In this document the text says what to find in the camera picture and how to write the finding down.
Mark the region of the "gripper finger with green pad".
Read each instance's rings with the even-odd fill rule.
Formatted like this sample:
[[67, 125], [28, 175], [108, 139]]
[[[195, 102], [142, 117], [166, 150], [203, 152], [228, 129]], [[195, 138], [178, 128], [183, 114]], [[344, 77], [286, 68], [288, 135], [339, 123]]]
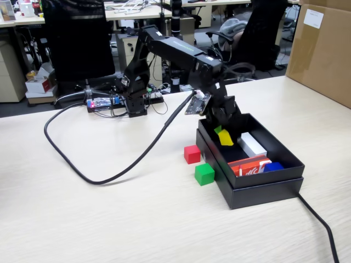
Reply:
[[222, 125], [215, 118], [208, 117], [206, 118], [206, 122], [208, 124], [209, 129], [212, 132], [215, 132], [215, 134], [218, 135], [218, 133], [222, 131]]

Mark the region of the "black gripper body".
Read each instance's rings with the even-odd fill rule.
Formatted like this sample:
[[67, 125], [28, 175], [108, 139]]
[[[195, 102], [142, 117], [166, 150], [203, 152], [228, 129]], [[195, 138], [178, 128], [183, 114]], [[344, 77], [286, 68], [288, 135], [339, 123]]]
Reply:
[[211, 83], [205, 86], [205, 92], [211, 98], [205, 107], [205, 116], [208, 123], [229, 124], [241, 111], [234, 96], [227, 95], [227, 89], [223, 81]]

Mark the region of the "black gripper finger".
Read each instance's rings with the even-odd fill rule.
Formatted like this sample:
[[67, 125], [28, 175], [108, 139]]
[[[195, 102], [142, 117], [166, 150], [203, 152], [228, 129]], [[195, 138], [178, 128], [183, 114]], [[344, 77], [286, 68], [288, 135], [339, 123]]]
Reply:
[[238, 138], [246, 127], [246, 114], [235, 114], [232, 115], [228, 123], [225, 125], [225, 129], [229, 132], [232, 138]]

